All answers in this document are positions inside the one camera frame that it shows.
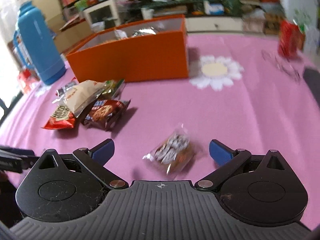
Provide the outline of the dark red cookie pack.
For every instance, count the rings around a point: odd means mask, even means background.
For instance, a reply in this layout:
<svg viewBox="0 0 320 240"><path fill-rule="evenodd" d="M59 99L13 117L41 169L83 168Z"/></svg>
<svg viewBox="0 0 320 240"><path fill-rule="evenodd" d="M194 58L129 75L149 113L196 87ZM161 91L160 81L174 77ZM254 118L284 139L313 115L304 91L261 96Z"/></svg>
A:
<svg viewBox="0 0 320 240"><path fill-rule="evenodd" d="M130 100L97 100L84 119L84 125L111 130L127 110Z"/></svg>

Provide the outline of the red Chinese snack bag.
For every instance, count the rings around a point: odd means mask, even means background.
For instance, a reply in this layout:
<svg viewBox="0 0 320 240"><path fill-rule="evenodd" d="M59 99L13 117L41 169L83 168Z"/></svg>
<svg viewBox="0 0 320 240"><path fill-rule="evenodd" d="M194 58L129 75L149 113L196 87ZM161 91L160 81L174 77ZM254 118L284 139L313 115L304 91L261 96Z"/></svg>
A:
<svg viewBox="0 0 320 240"><path fill-rule="evenodd" d="M49 130L73 129L75 123L76 117L70 109L66 106L59 105L42 128Z"/></svg>

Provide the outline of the brown cookie pack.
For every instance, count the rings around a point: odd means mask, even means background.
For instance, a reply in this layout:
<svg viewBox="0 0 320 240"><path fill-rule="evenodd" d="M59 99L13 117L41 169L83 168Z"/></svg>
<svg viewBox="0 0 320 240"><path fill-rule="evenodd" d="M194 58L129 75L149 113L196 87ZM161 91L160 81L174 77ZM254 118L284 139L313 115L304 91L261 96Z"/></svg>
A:
<svg viewBox="0 0 320 240"><path fill-rule="evenodd" d="M142 159L169 178L175 178L199 152L184 124L175 129Z"/></svg>

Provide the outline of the beige clear snack bag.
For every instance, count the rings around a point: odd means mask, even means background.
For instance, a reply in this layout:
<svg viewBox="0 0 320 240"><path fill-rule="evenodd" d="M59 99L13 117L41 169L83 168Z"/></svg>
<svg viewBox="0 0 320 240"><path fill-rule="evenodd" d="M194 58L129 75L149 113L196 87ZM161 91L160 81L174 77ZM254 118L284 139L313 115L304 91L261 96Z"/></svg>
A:
<svg viewBox="0 0 320 240"><path fill-rule="evenodd" d="M76 118L107 88L108 83L92 80L83 81L68 88L53 103L67 107Z"/></svg>

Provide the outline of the green snack pack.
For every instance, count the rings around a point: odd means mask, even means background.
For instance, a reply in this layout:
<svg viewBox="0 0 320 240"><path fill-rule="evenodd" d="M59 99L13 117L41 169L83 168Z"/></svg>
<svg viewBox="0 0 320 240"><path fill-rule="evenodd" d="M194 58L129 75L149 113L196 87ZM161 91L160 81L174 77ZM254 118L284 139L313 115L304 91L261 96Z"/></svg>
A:
<svg viewBox="0 0 320 240"><path fill-rule="evenodd" d="M125 87L125 80L121 79L119 81L110 80L106 82L107 86L100 94L99 99L103 100L113 100L118 98L124 87Z"/></svg>

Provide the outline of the clear dark snack pack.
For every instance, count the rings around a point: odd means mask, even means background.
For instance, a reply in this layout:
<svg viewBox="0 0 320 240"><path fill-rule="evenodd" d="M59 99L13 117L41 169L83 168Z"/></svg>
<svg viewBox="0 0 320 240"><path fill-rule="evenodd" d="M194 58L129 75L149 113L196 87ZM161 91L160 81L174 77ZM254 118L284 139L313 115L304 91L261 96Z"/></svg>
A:
<svg viewBox="0 0 320 240"><path fill-rule="evenodd" d="M72 80L69 83L67 83L66 85L64 85L61 88L57 89L55 95L57 97L60 97L61 95L65 94L65 92L67 92L67 90L69 90L71 87L73 87L77 83L78 83L77 79L75 77L72 78Z"/></svg>

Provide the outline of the silver chips bag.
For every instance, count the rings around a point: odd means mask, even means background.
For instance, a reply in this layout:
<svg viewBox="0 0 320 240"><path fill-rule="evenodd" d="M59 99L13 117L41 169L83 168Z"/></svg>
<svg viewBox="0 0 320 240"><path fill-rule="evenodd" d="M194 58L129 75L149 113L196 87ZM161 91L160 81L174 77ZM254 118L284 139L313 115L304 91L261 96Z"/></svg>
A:
<svg viewBox="0 0 320 240"><path fill-rule="evenodd" d="M146 35L157 35L159 33L159 30L154 27L146 27L146 28L140 28L133 32L131 37L138 37L138 36L146 36Z"/></svg>

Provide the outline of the pink tablecloth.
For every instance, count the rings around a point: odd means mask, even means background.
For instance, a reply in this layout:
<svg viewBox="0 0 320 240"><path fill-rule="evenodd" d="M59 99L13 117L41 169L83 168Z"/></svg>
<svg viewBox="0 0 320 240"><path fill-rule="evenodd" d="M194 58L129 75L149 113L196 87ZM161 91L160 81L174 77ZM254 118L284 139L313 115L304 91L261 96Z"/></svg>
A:
<svg viewBox="0 0 320 240"><path fill-rule="evenodd" d="M25 95L1 126L1 144L42 154L48 148L70 153L92 148L107 138L115 153L106 167L124 180L166 180L167 175L143 156L179 128L199 148L195 161L177 175L198 181L215 169L208 146L217 139L230 148L253 154L278 150L299 177L309 196L302 218L313 229L319 224L319 107L304 81L296 82L266 61L263 51L275 51L276 40L244 35L188 36L190 64L201 56L238 62L240 80L221 90L199 89L183 80L128 83L121 95L128 110L111 131L79 126L50 131L43 128L54 112L58 88L74 76L71 69L42 95Z"/></svg>

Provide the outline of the white daisy coaster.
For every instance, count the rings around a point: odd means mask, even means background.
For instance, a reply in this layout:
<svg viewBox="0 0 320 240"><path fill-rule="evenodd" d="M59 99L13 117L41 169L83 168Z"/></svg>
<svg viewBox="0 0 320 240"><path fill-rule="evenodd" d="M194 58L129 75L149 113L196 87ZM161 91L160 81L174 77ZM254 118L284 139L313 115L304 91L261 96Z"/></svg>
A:
<svg viewBox="0 0 320 240"><path fill-rule="evenodd" d="M242 79L244 67L231 57L200 56L189 65L189 82L198 89L221 91Z"/></svg>

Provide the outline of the clear eyeglasses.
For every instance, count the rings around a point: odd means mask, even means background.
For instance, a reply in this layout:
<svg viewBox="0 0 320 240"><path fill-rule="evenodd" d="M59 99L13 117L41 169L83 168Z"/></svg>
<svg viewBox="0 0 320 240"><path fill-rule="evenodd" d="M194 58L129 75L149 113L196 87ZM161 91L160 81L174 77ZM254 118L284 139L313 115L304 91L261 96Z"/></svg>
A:
<svg viewBox="0 0 320 240"><path fill-rule="evenodd" d="M287 75L293 81L300 82L301 77L298 70L291 65L288 59L266 50L262 50L261 55L266 62L274 66L277 70Z"/></svg>

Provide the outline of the blue thermos flask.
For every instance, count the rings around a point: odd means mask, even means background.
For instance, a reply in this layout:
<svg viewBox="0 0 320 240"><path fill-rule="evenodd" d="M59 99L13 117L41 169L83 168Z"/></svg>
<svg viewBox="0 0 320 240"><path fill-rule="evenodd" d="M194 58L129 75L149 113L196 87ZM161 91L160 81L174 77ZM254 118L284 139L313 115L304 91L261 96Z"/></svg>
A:
<svg viewBox="0 0 320 240"><path fill-rule="evenodd" d="M23 65L36 70L45 85L55 83L66 73L43 14L31 1L20 6L12 42Z"/></svg>

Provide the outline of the dark grey glasses case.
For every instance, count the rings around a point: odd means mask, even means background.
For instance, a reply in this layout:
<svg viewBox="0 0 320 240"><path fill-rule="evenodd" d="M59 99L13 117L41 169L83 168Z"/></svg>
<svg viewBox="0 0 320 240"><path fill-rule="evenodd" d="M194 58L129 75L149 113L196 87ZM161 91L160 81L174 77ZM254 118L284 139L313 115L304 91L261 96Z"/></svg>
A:
<svg viewBox="0 0 320 240"><path fill-rule="evenodd" d="M305 67L303 79L308 85L313 97L319 105L320 102L320 73L313 68Z"/></svg>

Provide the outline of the orange storage box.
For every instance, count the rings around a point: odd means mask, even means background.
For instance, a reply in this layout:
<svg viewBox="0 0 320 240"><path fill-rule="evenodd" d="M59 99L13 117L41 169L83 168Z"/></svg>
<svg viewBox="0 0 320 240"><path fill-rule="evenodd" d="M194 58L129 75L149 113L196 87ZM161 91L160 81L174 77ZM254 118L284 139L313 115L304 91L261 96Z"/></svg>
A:
<svg viewBox="0 0 320 240"><path fill-rule="evenodd" d="M154 27L159 33L131 37L135 30L146 27ZM79 82L186 79L185 17L165 16L100 31L78 44L66 58Z"/></svg>

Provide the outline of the cardboard box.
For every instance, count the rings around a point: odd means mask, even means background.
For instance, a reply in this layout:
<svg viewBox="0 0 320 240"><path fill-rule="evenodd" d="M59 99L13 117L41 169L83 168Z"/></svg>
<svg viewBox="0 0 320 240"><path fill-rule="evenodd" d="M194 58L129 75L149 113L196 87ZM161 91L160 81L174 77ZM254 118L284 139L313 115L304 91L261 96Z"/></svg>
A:
<svg viewBox="0 0 320 240"><path fill-rule="evenodd" d="M69 26L63 31L58 31L57 36L54 38L54 43L60 54L66 53L92 34L93 31L89 24L86 20L83 20Z"/></svg>

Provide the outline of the red soda can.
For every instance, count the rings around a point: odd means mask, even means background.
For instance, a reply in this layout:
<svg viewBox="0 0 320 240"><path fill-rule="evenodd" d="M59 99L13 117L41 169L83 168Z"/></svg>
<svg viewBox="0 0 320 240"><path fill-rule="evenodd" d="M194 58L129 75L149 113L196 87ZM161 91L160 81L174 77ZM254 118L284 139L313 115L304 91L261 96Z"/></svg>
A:
<svg viewBox="0 0 320 240"><path fill-rule="evenodd" d="M282 20L279 29L278 54L286 59L294 59L302 47L305 35L295 22Z"/></svg>

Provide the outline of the white tv cabinet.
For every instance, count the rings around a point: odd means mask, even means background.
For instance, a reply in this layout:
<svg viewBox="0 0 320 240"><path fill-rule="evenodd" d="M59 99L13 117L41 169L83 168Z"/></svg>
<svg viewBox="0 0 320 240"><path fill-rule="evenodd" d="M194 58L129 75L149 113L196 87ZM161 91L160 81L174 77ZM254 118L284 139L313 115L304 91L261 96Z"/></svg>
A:
<svg viewBox="0 0 320 240"><path fill-rule="evenodd" d="M243 20L240 16L206 14L207 1L175 2L127 2L124 5L125 18L123 22L129 23L143 18L142 10L145 9L152 18L162 16L175 16L183 14L185 25L189 33L240 33L243 31Z"/></svg>

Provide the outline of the white glass door cabinet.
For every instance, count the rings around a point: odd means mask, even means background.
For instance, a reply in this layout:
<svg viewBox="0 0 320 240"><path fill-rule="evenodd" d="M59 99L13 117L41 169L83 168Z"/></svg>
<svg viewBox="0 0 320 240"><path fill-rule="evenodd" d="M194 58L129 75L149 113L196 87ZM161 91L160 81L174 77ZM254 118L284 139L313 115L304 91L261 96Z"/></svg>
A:
<svg viewBox="0 0 320 240"><path fill-rule="evenodd" d="M116 0L103 0L87 7L84 18L93 32L113 28L121 24Z"/></svg>

